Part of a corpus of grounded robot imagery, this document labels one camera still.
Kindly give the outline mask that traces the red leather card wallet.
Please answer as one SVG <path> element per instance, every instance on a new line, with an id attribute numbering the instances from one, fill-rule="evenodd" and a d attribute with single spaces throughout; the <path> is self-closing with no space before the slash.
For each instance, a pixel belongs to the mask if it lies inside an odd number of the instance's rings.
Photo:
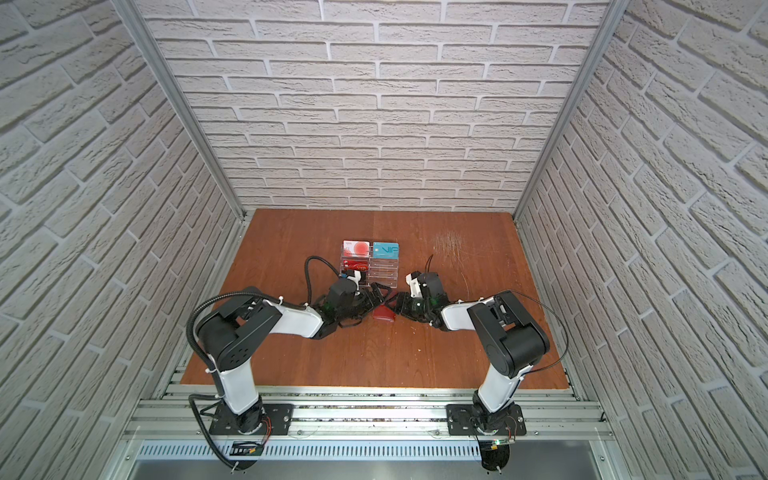
<path id="1" fill-rule="evenodd" d="M 396 319 L 396 313 L 390 307 L 380 305 L 373 310 L 372 317 L 378 321 L 392 323 Z"/>

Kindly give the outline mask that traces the clear acrylic card display stand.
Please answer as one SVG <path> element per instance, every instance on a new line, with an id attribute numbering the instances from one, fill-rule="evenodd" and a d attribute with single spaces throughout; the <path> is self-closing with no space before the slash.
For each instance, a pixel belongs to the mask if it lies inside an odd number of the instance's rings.
<path id="1" fill-rule="evenodd" d="M 381 259 L 374 259 L 372 257 L 373 254 L 373 244 L 375 242 L 383 242 L 383 241 L 368 241 L 371 244 L 371 252 L 369 258 L 360 258 L 360 259 L 368 259 L 369 260 L 369 270 L 367 272 L 362 272 L 362 280 L 360 282 L 360 285 L 369 285 L 370 283 L 381 283 L 383 285 L 396 288 L 398 286 L 398 277 L 399 277 L 399 261 L 398 260 L 381 260 Z M 354 258 L 354 257 L 343 257 L 342 256 L 342 247 L 341 247 L 341 255 L 340 255 L 340 270 L 342 269 L 342 260 L 344 258 Z"/>

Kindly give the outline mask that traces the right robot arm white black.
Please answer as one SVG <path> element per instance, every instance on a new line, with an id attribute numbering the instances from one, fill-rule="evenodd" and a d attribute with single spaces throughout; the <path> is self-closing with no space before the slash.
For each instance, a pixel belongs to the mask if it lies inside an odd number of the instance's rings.
<path id="1" fill-rule="evenodd" d="M 547 334 L 510 290 L 453 302 L 435 272 L 412 272 L 406 284 L 409 291 L 396 297 L 396 314 L 441 331 L 476 333 L 490 366 L 473 394 L 471 415 L 482 430 L 496 429 L 512 415 L 513 396 L 522 380 L 549 352 Z"/>

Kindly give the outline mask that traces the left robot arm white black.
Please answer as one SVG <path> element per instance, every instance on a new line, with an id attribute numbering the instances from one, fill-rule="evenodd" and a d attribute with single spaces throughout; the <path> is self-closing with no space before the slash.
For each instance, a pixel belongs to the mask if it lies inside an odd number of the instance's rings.
<path id="1" fill-rule="evenodd" d="M 351 277 L 341 276 L 316 303 L 294 305 L 248 287 L 196 307 L 185 334 L 229 412 L 239 420 L 259 423 L 262 400 L 253 380 L 251 357 L 269 335 L 321 340 L 348 320 L 362 321 L 391 293 L 390 287 L 380 283 L 361 287 Z"/>

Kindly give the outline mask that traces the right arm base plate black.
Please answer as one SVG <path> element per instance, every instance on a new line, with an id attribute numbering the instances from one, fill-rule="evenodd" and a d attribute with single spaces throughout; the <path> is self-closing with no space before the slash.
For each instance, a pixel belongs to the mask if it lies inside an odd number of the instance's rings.
<path id="1" fill-rule="evenodd" d="M 488 413 L 481 405 L 449 404 L 446 406 L 448 432 L 451 436 L 525 436 L 527 427 L 521 407 L 511 403 Z"/>

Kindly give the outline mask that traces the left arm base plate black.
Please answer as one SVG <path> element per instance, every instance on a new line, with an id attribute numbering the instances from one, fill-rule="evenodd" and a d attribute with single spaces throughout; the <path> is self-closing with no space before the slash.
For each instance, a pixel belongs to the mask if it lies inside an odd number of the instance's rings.
<path id="1" fill-rule="evenodd" d="M 256 404 L 241 414 L 234 414 L 221 402 L 217 405 L 209 431 L 212 435 L 261 435 L 271 427 L 272 436 L 288 434 L 294 406 L 289 403 Z"/>

